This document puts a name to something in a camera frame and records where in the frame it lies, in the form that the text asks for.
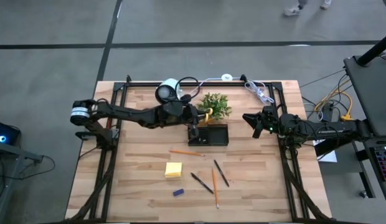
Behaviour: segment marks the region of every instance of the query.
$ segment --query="eraser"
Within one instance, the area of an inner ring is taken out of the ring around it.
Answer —
[[[185,193],[185,191],[184,191],[183,189],[176,190],[176,191],[173,192],[174,197],[176,197],[176,196],[178,196],[178,195],[181,195],[181,194],[183,194],[183,193]]]

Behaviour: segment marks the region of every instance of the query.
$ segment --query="wooden table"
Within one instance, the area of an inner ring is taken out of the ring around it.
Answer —
[[[298,82],[281,82],[288,113],[305,118]],[[95,99],[110,100],[113,83],[99,82]],[[158,105],[154,91],[153,87],[129,87],[125,106],[143,109]],[[108,222],[291,221],[276,135],[264,131],[260,139],[253,139],[253,129],[242,119],[243,113],[261,111],[263,104],[242,87],[203,87],[192,103],[198,103],[208,92],[228,95],[233,113],[223,120],[228,124],[230,142],[227,147],[189,147],[184,125],[150,130],[136,123],[123,122]],[[81,153],[94,146],[94,141],[83,143]],[[172,149],[200,152],[206,156],[171,154],[168,150]],[[78,162],[66,218],[72,217],[92,193],[99,157],[100,150],[96,150]],[[216,171],[220,200],[218,210],[214,195],[190,175],[195,173],[212,188],[214,159],[230,184],[227,187]],[[298,160],[305,190],[322,212],[330,217],[313,147],[299,149]],[[170,161],[183,163],[181,178],[164,178],[166,162]],[[184,189],[185,193],[174,197],[172,192],[178,189]],[[296,192],[294,197],[297,211],[301,214]]]

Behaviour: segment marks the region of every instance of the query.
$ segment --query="green plant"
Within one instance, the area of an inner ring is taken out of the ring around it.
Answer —
[[[224,116],[229,116],[232,112],[232,108],[228,106],[228,99],[226,95],[220,93],[204,95],[204,99],[201,100],[201,104],[198,104],[200,110],[207,110],[212,108],[212,115],[210,118],[214,120],[223,119]]]

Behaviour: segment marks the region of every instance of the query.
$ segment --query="black metal frame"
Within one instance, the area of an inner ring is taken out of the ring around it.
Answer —
[[[2,223],[12,197],[14,182],[17,181],[15,179],[19,178],[20,171],[23,170],[24,159],[31,159],[35,163],[41,163],[44,157],[3,143],[0,143],[0,156],[6,156],[15,160],[12,165],[12,170],[8,174],[5,174],[12,178],[5,178],[5,183],[3,183],[6,187],[0,198],[0,223]]]
[[[121,103],[120,105],[125,105],[126,102],[126,94],[129,87],[157,87],[161,84],[161,82],[131,82],[131,78],[127,76],[127,81],[124,83],[116,82],[113,86],[113,94],[111,96],[110,104],[114,105],[116,102],[117,94],[120,90],[122,90],[121,95]],[[269,90],[270,97],[275,99],[275,91],[277,91],[279,98],[280,98],[280,105],[273,104],[273,107],[276,111],[281,108],[282,113],[287,113],[287,106],[286,101],[283,93],[283,87],[281,82],[266,82],[264,83],[267,89]],[[197,83],[195,82],[184,82],[181,83],[181,86],[197,86]],[[244,86],[244,82],[206,82],[203,83],[202,86]],[[106,127],[110,128],[112,124],[112,119],[108,118]],[[118,120],[116,123],[116,129],[121,130],[121,120]],[[111,157],[110,157],[110,164],[108,166],[107,171],[103,175],[104,169],[105,169],[105,159],[106,159],[106,153],[107,150],[102,150],[100,155],[100,161],[98,166],[98,172],[96,175],[96,182],[95,182],[95,189],[85,205],[81,208],[81,210],[78,212],[79,214],[75,215],[71,219],[64,220],[65,223],[105,223],[107,219],[107,213],[108,213],[108,206],[110,202],[110,196],[111,196],[111,183],[113,180],[113,172],[115,169],[115,161],[116,161],[116,154],[117,154],[117,147],[118,147],[118,140],[119,138],[115,138],[115,146],[113,149],[111,149]],[[279,143],[279,149],[281,154],[281,164],[283,167],[283,170],[289,169],[290,167],[288,165],[288,160],[285,155],[286,149],[282,145],[281,139],[278,137],[278,143]],[[294,176],[296,177],[297,182],[302,187],[302,178],[301,173],[299,170],[298,165],[298,159],[296,157],[296,154],[291,151],[291,158],[293,163],[293,170],[294,170]],[[293,194],[293,188],[291,187],[291,182],[285,175],[285,184],[286,184],[286,193],[289,203],[289,209],[290,214],[292,217],[292,221],[294,222],[297,220],[297,209],[294,202],[294,194]],[[97,218],[97,203],[99,194],[102,191],[103,187],[106,186],[105,194],[104,194],[104,200],[103,200],[103,209],[101,211],[100,218]],[[309,219],[309,213],[308,208],[303,200],[303,198],[299,195],[299,199],[301,202],[301,209],[303,213],[303,219],[298,218],[298,220],[301,222],[302,220],[310,220]],[[90,210],[90,214],[88,216],[88,219],[84,220],[85,215],[87,214],[88,210]]]

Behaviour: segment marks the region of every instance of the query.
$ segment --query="keyboard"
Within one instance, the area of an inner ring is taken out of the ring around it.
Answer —
[[[375,156],[379,162],[382,177],[386,181],[386,147],[376,147]]]

